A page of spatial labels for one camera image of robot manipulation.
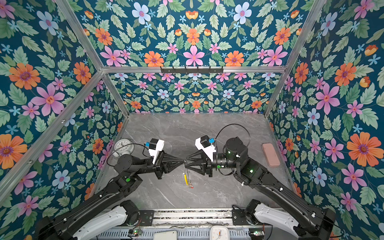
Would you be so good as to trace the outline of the large grey perforated keyring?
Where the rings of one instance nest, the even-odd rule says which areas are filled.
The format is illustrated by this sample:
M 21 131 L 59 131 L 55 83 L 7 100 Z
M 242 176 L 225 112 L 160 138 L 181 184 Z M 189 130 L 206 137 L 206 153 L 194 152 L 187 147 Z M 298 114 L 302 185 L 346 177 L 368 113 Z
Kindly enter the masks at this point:
M 186 167 L 184 167 L 184 180 L 185 180 L 186 186 L 188 188 L 189 188 L 189 183 L 192 183 L 190 181 L 189 173 L 190 173 L 190 171 Z

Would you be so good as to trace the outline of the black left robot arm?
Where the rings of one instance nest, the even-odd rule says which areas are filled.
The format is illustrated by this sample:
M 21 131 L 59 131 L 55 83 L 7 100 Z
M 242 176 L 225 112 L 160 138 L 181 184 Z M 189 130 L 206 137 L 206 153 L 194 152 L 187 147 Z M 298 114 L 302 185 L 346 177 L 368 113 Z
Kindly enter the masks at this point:
M 74 209 L 55 218 L 44 217 L 36 224 L 35 240 L 76 240 L 76 233 L 95 219 L 103 210 L 113 207 L 120 210 L 123 219 L 120 225 L 134 225 L 139 220 L 139 209 L 131 201 L 126 200 L 142 183 L 141 174 L 154 173 L 162 179 L 163 174 L 172 172 L 184 164 L 184 160 L 161 151 L 156 160 L 139 159 L 132 155 L 122 155 L 114 165 L 117 176 L 109 180 L 107 185 L 92 197 Z

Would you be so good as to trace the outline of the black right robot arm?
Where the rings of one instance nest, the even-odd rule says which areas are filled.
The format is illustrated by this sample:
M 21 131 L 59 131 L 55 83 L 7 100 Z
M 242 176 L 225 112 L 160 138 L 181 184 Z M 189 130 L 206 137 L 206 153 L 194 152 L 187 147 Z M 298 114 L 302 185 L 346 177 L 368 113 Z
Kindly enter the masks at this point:
M 218 153 L 215 139 L 203 136 L 195 140 L 197 152 L 187 157 L 186 169 L 212 177 L 213 170 L 233 169 L 233 176 L 244 186 L 264 194 L 282 210 L 256 201 L 248 213 L 258 222 L 281 229 L 299 240 L 328 240 L 335 225 L 336 215 L 307 203 L 278 181 L 263 165 L 248 155 L 248 147 L 238 138 L 227 140 Z

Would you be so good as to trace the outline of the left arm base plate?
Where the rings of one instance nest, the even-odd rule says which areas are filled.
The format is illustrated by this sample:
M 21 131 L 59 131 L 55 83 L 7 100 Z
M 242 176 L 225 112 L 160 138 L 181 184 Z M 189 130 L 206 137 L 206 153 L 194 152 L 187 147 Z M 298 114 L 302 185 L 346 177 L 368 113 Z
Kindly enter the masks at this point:
M 128 217 L 123 221 L 122 226 L 152 226 L 154 215 L 154 210 L 139 210 L 136 213 L 128 214 Z

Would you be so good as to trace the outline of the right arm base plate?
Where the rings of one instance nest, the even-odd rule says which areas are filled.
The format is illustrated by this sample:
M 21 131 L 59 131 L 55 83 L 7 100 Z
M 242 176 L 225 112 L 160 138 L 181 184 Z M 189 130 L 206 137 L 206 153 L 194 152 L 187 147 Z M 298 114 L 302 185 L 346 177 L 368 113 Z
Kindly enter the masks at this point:
M 241 209 L 232 209 L 232 221 L 234 226 L 262 226 L 256 217 Z

